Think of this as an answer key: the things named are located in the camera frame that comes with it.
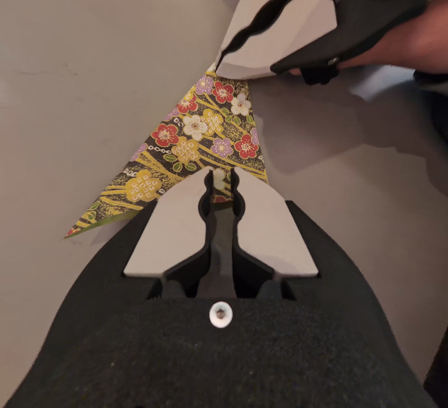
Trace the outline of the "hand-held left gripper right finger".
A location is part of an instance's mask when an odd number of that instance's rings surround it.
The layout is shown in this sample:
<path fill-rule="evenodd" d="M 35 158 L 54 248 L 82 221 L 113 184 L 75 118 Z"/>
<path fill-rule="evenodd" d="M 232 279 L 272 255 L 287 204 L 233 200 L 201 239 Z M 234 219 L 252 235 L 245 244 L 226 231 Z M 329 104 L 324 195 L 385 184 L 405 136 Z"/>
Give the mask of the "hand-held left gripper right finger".
<path fill-rule="evenodd" d="M 231 171 L 232 275 L 237 296 L 255 297 L 266 282 L 316 278 L 318 268 L 290 210 L 270 185 L 240 167 Z"/>

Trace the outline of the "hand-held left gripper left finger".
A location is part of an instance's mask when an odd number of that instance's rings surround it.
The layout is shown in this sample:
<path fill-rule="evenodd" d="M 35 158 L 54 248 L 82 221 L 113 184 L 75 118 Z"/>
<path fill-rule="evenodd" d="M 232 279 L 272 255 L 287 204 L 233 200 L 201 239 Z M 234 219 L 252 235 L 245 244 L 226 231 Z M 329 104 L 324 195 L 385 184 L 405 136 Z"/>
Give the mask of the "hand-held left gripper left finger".
<path fill-rule="evenodd" d="M 125 277 L 158 279 L 163 288 L 176 282 L 187 297 L 198 295 L 211 262 L 213 184 L 213 168 L 205 167 L 159 199 L 124 268 Z"/>

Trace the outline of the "green floral origami paper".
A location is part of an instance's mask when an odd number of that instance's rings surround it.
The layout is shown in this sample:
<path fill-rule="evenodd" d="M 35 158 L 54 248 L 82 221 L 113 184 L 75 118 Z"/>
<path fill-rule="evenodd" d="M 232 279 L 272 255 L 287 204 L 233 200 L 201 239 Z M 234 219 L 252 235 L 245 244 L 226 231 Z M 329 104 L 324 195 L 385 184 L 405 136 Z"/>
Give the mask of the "green floral origami paper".
<path fill-rule="evenodd" d="M 207 167 L 214 173 L 212 203 L 232 201 L 234 167 L 268 183 L 248 81 L 222 78 L 214 64 L 156 125 L 64 238 L 129 220 Z"/>

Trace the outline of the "person's right hand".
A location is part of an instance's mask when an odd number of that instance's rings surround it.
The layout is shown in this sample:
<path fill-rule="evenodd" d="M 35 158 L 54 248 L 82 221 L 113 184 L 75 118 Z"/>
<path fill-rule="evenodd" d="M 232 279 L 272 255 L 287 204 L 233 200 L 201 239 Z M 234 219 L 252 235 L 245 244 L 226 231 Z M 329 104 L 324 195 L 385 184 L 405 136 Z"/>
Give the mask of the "person's right hand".
<path fill-rule="evenodd" d="M 391 65 L 429 74 L 448 72 L 448 0 L 430 0 L 418 17 L 389 30 L 371 49 L 338 69 Z"/>

